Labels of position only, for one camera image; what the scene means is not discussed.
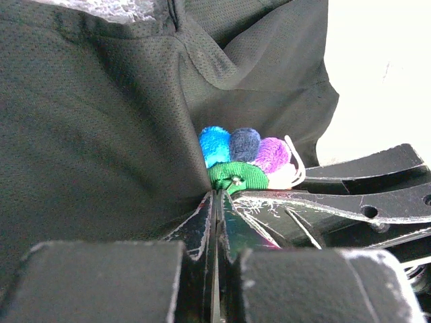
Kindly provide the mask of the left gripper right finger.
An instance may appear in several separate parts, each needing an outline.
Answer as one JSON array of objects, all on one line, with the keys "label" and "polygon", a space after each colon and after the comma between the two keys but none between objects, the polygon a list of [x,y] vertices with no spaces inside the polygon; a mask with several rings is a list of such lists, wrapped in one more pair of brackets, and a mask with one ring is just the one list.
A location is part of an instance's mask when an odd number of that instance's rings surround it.
[{"label": "left gripper right finger", "polygon": [[252,192],[218,202],[220,310],[227,322],[425,322],[407,269],[381,245],[334,244],[323,205]]}]

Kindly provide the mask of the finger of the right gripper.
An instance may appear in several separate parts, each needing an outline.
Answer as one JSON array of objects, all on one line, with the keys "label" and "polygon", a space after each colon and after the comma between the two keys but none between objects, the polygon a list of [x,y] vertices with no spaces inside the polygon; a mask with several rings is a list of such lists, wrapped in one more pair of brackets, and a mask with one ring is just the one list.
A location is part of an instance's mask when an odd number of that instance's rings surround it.
[{"label": "finger of the right gripper", "polygon": [[430,185],[359,195],[304,191],[242,192],[239,213],[279,242],[307,245],[305,230],[326,246],[387,248],[430,236]]},{"label": "finger of the right gripper", "polygon": [[360,195],[430,183],[430,168],[408,143],[352,161],[306,170],[298,190],[315,194]]}]

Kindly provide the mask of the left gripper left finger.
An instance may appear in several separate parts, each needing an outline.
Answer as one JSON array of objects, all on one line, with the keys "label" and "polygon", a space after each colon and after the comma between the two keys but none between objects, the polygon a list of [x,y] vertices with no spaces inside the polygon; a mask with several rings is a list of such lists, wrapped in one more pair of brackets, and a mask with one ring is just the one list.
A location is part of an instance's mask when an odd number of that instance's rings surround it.
[{"label": "left gripper left finger", "polygon": [[159,241],[43,242],[15,272],[2,322],[209,322],[216,195]]}]

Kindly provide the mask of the black polo shirt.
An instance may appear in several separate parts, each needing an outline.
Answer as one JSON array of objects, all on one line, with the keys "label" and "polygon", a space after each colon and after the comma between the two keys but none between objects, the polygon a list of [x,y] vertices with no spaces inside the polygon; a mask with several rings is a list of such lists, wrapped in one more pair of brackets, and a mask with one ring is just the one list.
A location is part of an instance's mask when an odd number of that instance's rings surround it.
[{"label": "black polo shirt", "polygon": [[1,286],[47,240],[156,238],[210,190],[201,130],[292,138],[303,162],[338,94],[327,1],[159,1],[114,24],[1,2]]}]

